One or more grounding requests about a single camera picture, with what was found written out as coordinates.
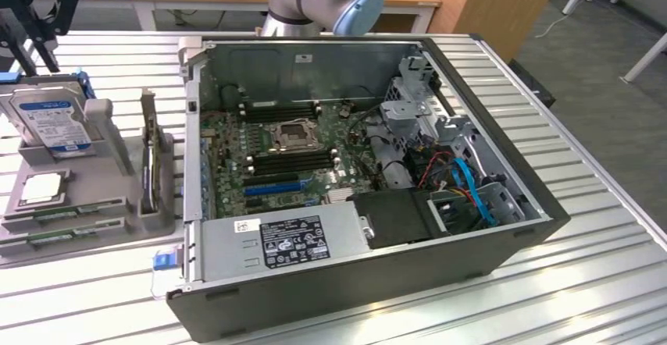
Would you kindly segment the green RAM stick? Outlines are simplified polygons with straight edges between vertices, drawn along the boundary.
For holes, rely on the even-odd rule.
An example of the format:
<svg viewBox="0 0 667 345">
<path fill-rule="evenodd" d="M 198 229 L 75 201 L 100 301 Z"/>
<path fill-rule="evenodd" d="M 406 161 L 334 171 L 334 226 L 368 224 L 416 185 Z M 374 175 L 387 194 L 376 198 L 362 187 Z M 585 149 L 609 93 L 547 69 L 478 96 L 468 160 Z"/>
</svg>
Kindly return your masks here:
<svg viewBox="0 0 667 345">
<path fill-rule="evenodd" d="M 35 211 L 31 213 L 31 217 L 38 222 L 44 222 L 56 219 L 72 219 L 84 215 L 114 215 L 126 212 L 128 212 L 128 203 L 126 199 L 120 199 Z"/>
<path fill-rule="evenodd" d="M 58 230 L 50 233 L 42 233 L 28 236 L 27 242 L 32 245 L 54 244 L 70 240 L 79 240 L 87 237 L 102 237 L 114 235 L 118 232 L 127 231 L 127 224 L 124 219 L 112 219 L 108 221 L 95 222 L 87 226 L 79 226 Z"/>
</svg>

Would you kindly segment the hard disk with blue label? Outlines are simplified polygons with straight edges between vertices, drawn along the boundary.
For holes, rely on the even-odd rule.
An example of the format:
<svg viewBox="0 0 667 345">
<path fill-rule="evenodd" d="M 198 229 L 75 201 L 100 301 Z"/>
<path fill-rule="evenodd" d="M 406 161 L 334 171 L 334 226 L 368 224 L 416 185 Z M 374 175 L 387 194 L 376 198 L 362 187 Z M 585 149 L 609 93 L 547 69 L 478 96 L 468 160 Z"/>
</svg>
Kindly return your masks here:
<svg viewBox="0 0 667 345">
<path fill-rule="evenodd" d="M 84 121 L 88 100 L 76 80 L 0 87 L 0 112 L 22 135 L 27 147 L 44 147 L 55 158 L 94 153 L 94 132 Z"/>
</svg>

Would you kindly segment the silver CPU chip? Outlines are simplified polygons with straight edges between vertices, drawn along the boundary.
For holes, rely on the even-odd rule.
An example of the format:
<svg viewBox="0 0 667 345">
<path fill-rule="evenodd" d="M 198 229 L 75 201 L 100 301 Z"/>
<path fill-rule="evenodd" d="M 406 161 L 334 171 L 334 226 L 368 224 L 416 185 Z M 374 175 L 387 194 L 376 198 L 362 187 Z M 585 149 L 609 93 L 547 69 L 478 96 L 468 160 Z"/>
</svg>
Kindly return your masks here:
<svg viewBox="0 0 667 345">
<path fill-rule="evenodd" d="M 19 208 L 36 208 L 63 204 L 67 179 L 67 172 L 38 173 L 27 176 L 20 185 L 16 206 Z"/>
</svg>

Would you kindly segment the graphics card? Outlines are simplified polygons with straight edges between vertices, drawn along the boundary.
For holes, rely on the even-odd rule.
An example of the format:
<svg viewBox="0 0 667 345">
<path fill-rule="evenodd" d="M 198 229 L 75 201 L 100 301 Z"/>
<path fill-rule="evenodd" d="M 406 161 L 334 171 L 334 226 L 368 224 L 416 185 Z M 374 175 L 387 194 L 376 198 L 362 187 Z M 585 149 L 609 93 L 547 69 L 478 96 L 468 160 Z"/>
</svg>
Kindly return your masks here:
<svg viewBox="0 0 667 345">
<path fill-rule="evenodd" d="M 155 110 L 155 93 L 142 89 L 140 105 L 144 117 L 144 152 L 142 163 L 142 199 L 140 210 L 143 214 L 156 213 L 160 208 L 160 128 Z"/>
</svg>

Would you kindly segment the grey parts rack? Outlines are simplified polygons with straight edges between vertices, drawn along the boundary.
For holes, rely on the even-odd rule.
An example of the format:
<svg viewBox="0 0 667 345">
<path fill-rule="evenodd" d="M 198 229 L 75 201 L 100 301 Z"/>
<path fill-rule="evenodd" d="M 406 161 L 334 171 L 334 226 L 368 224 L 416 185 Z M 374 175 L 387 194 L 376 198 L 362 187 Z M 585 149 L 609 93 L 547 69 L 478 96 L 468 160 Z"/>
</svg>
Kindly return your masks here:
<svg viewBox="0 0 667 345">
<path fill-rule="evenodd" d="M 22 137 L 0 267 L 174 232 L 174 137 L 148 90 L 140 110 L 140 133 L 123 137 L 86 73 L 0 84 L 0 113 Z"/>
</svg>

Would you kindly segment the metal CPU socket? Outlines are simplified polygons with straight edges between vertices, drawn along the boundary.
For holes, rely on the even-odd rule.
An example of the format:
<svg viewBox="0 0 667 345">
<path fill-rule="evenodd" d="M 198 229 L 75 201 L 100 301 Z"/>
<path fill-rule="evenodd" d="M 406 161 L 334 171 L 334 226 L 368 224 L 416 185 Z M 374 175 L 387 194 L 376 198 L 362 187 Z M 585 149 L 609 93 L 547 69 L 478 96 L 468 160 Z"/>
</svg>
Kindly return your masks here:
<svg viewBox="0 0 667 345">
<path fill-rule="evenodd" d="M 310 119 L 295 119 L 270 127 L 271 151 L 278 153 L 316 151 L 320 142 L 316 134 L 318 124 Z"/>
</svg>

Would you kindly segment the green motherboard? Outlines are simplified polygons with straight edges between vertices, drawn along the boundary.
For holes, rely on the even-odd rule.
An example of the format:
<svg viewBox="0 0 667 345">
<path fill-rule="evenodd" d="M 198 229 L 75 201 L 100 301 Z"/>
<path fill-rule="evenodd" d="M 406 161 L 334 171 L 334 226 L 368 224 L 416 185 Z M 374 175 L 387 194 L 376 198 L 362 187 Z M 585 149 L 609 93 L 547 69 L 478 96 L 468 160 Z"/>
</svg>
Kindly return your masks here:
<svg viewBox="0 0 667 345">
<path fill-rule="evenodd" d="M 250 103 L 200 118 L 203 218 L 326 205 L 387 188 L 370 104 Z"/>
</svg>

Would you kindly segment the black long expansion slot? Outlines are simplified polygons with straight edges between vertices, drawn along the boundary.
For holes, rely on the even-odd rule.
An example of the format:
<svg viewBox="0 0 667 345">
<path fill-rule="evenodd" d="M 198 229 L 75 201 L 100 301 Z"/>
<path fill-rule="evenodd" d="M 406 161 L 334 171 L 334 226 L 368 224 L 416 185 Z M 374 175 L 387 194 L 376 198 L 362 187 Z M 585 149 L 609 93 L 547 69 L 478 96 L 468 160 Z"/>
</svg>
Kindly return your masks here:
<svg viewBox="0 0 667 345">
<path fill-rule="evenodd" d="M 243 179 L 243 187 L 254 187 L 271 185 L 276 183 L 287 183 L 299 181 L 299 176 L 296 173 L 279 173 L 274 175 L 252 176 Z"/>
</svg>

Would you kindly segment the blue expansion slot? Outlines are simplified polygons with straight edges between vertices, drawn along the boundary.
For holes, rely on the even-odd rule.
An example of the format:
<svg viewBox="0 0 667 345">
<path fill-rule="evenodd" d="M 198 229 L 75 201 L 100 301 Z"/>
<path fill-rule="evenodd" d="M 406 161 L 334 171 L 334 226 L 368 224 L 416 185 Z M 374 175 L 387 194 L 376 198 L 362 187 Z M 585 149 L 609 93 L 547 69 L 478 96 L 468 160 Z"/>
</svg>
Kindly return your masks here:
<svg viewBox="0 0 667 345">
<path fill-rule="evenodd" d="M 300 182 L 275 183 L 260 187 L 246 187 L 243 189 L 243 194 L 246 196 L 262 196 L 295 192 L 300 191 L 302 189 L 303 184 Z"/>
</svg>

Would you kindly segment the blue case latch tab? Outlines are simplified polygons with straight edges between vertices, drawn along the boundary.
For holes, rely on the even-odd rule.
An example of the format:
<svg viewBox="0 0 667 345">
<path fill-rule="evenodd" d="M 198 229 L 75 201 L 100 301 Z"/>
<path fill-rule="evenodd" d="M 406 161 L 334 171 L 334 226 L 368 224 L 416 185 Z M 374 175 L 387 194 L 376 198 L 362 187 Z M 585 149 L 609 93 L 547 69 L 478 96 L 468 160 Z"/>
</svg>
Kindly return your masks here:
<svg viewBox="0 0 667 345">
<path fill-rule="evenodd" d="M 152 270 L 164 271 L 180 266 L 182 252 L 179 249 L 158 251 L 152 258 Z"/>
</svg>

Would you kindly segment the black open PC case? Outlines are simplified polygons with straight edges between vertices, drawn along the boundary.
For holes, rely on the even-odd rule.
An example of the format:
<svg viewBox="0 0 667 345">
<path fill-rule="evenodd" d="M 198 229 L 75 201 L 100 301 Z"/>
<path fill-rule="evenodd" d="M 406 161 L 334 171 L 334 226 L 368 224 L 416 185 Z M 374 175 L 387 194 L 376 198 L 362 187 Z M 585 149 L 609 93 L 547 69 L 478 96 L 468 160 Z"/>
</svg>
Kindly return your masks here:
<svg viewBox="0 0 667 345">
<path fill-rule="evenodd" d="M 194 341 L 486 276 L 570 221 L 432 36 L 190 37 L 179 59 Z"/>
</svg>

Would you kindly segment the silver chipset heatsink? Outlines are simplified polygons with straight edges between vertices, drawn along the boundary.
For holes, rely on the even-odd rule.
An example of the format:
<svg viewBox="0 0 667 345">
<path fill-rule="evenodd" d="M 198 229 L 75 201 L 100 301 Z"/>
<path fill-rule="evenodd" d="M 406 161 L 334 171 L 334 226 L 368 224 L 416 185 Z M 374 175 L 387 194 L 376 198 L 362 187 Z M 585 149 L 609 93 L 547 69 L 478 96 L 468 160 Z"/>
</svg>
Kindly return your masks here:
<svg viewBox="0 0 667 345">
<path fill-rule="evenodd" d="M 347 201 L 348 197 L 355 194 L 351 187 L 343 187 L 336 189 L 330 189 L 327 191 L 327 203 L 335 204 Z"/>
</svg>

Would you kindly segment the grey power supply unit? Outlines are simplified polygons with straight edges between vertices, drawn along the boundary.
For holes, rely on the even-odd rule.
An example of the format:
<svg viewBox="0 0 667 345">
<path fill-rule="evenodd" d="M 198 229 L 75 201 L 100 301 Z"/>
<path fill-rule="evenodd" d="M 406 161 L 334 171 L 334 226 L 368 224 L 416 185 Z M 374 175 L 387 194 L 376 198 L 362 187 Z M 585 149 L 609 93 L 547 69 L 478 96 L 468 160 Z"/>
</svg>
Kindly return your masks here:
<svg viewBox="0 0 667 345">
<path fill-rule="evenodd" d="M 208 220 L 198 242 L 199 275 L 248 279 L 291 266 L 312 267 L 370 252 L 352 202 Z"/>
</svg>

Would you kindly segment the silver metal disk bay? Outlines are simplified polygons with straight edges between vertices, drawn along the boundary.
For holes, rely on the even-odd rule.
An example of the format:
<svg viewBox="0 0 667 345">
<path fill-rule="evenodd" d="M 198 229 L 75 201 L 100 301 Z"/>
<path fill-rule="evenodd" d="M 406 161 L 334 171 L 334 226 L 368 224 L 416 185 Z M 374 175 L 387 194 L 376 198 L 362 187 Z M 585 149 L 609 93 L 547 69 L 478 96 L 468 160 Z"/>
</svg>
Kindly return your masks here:
<svg viewBox="0 0 667 345">
<path fill-rule="evenodd" d="M 395 138 L 398 153 L 427 159 L 412 182 L 435 191 L 462 193 L 487 226 L 527 219 L 518 204 L 522 194 L 484 136 L 466 115 L 446 110 L 438 99 L 438 72 L 424 56 L 408 56 L 398 67 L 379 114 Z"/>
</svg>

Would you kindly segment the wooden cabinet panel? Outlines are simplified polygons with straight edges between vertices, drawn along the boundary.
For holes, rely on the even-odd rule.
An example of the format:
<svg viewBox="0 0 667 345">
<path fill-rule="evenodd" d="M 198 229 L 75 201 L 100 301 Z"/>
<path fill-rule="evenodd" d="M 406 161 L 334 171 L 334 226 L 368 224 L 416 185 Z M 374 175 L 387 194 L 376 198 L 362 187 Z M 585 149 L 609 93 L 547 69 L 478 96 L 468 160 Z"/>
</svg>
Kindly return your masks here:
<svg viewBox="0 0 667 345">
<path fill-rule="evenodd" d="M 428 32 L 478 34 L 511 61 L 550 0 L 440 0 Z"/>
</svg>

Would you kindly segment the black plastic fan shroud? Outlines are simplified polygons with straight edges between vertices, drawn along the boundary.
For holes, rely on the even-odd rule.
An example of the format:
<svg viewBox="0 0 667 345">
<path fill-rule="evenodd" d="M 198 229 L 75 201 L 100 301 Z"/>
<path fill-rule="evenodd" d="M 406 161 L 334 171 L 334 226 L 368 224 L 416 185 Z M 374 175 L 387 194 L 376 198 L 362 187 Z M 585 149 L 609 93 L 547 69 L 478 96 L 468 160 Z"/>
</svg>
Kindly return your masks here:
<svg viewBox="0 0 667 345">
<path fill-rule="evenodd" d="M 370 248 L 438 238 L 440 232 L 427 204 L 428 193 L 415 188 L 354 194 L 350 201 L 374 230 Z"/>
</svg>

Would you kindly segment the white table leg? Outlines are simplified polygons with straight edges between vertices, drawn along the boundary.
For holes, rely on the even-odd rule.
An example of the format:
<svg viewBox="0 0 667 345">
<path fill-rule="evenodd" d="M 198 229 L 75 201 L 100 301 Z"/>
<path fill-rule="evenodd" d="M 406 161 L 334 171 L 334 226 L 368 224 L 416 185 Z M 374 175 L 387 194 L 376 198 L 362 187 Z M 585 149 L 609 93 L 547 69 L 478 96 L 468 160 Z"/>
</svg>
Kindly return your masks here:
<svg viewBox="0 0 667 345">
<path fill-rule="evenodd" d="M 659 54 L 666 49 L 667 49 L 667 32 L 663 34 L 661 39 L 651 46 L 650 50 L 642 56 L 642 58 L 639 59 L 637 64 L 633 66 L 633 68 L 629 70 L 626 75 L 621 77 L 621 79 L 625 83 L 631 83 L 639 77 L 641 73 L 645 71 L 645 69 L 649 67 L 649 65 L 655 61 Z"/>
</svg>

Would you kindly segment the blue disk caddy bracket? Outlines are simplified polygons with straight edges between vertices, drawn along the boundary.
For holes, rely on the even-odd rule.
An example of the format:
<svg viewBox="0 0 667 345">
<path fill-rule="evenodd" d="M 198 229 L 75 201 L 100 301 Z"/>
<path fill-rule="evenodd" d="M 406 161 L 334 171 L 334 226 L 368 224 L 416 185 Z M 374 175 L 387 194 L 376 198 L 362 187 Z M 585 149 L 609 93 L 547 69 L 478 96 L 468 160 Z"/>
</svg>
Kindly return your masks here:
<svg viewBox="0 0 667 345">
<path fill-rule="evenodd" d="M 43 76 L 24 76 L 19 72 L 0 72 L 0 85 L 55 85 L 75 84 L 87 99 L 96 98 L 88 74 L 79 70 L 75 73 L 60 73 Z"/>
</svg>

